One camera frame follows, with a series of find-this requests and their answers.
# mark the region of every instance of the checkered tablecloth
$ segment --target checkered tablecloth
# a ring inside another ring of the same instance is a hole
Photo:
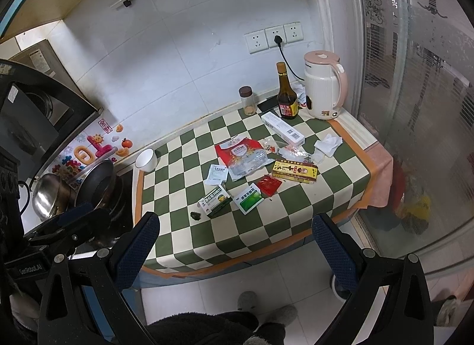
[[[156,171],[145,175],[142,215],[155,212],[160,218],[160,235],[145,266],[162,273],[192,272],[254,252],[291,235],[307,230],[312,216],[326,212],[338,215],[351,208],[363,195],[370,172],[344,142],[332,158],[318,166],[315,183],[283,180],[278,193],[266,198],[249,214],[243,215],[234,202],[209,219],[197,202],[214,186],[203,184],[211,164],[222,164],[214,145],[244,134],[255,140],[272,137],[282,141],[260,119],[261,114],[245,116],[234,111],[201,125],[156,150],[160,158]],[[306,137],[304,148],[314,152],[314,143],[331,125],[311,118],[300,110],[288,121]],[[226,190],[235,197],[249,184],[271,172],[273,164],[233,182],[228,177]],[[202,213],[200,221],[190,212]]]

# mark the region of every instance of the power outlet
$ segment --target power outlet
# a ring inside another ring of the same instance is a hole
[[[283,25],[280,25],[278,27],[267,28],[265,29],[265,34],[267,36],[268,46],[270,48],[278,46],[278,44],[275,43],[275,36],[280,36],[283,39],[282,44],[286,44],[286,36],[285,30],[283,29]]]
[[[265,31],[257,31],[252,33],[247,33],[245,40],[247,42],[248,51],[250,53],[255,53],[268,49],[268,43],[265,37]]]
[[[286,41],[288,43],[294,43],[295,41],[303,40],[303,29],[301,28],[301,23],[291,23],[283,25],[286,35]]]

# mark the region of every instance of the glass jar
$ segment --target glass jar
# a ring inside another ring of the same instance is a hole
[[[242,87],[239,89],[238,93],[240,95],[240,99],[242,100],[244,114],[247,116],[255,115],[257,113],[257,107],[255,106],[252,88],[249,86]]]

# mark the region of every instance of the jar lid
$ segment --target jar lid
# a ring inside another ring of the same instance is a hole
[[[328,65],[331,61],[339,62],[340,57],[329,51],[311,51],[304,55],[304,60],[310,64]]]
[[[246,85],[245,87],[239,89],[238,94],[240,97],[250,97],[252,96],[252,88]]]

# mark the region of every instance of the kettle handle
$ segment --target kettle handle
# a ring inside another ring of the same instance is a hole
[[[337,100],[337,103],[333,106],[333,109],[342,107],[344,104],[345,100],[348,97],[348,92],[349,92],[349,82],[348,82],[348,75],[345,73],[344,68],[341,64],[339,64],[335,60],[331,60],[330,63],[332,69],[334,69],[334,72],[336,72],[336,77],[337,80],[339,81],[339,99]]]

